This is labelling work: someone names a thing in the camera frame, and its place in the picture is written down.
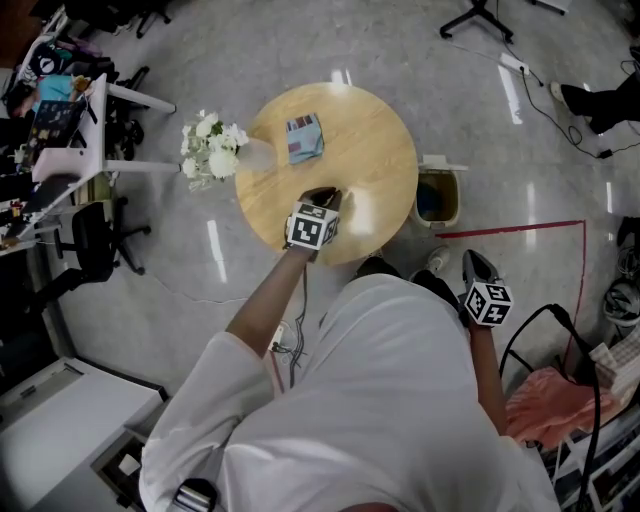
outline small box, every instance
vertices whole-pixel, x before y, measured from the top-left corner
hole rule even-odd
[[[297,164],[322,155],[324,139],[315,114],[290,119],[286,124],[289,163]]]
[[[464,307],[478,325],[502,325],[513,306],[511,289],[500,284],[474,282]]]
[[[320,249],[336,236],[338,212],[296,201],[289,223],[287,242],[309,249]]]

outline tripod stand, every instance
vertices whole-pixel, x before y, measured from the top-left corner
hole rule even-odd
[[[453,36],[449,34],[449,30],[457,27],[467,20],[470,20],[474,16],[481,16],[504,34],[504,39],[507,43],[512,42],[511,38],[513,37],[513,32],[500,23],[493,14],[485,9],[487,0],[471,0],[471,3],[473,4],[471,10],[465,12],[462,16],[458,16],[455,20],[450,21],[440,28],[440,37],[443,39],[450,39]]]

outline black office chair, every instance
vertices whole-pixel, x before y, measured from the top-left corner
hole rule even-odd
[[[60,241],[58,231],[55,231],[56,252],[58,258],[63,258],[64,251],[75,251],[80,269],[70,268],[56,277],[49,284],[38,291],[32,301],[31,311],[42,311],[47,302],[58,299],[68,291],[75,290],[81,284],[103,283],[111,277],[113,269],[120,266],[116,261],[119,252],[129,268],[138,275],[143,275],[143,267],[136,267],[129,251],[124,246],[124,240],[136,233],[151,233],[149,226],[132,231],[122,231],[122,213],[127,204],[127,198],[121,197],[116,201],[113,224],[104,218],[101,203],[85,206],[73,216],[71,228],[73,242],[67,244]]]

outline wrist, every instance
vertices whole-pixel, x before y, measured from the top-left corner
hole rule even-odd
[[[287,254],[291,254],[297,258],[302,258],[305,261],[310,260],[315,252],[316,251],[313,249],[309,249],[308,247],[302,247],[300,245],[291,245],[287,249]]]

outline fiducial marker cube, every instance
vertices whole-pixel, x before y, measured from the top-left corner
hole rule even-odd
[[[467,294],[464,307],[478,325],[502,325],[513,306],[508,286],[475,281]]]
[[[319,250],[336,236],[338,212],[296,201],[289,223],[287,242]]]

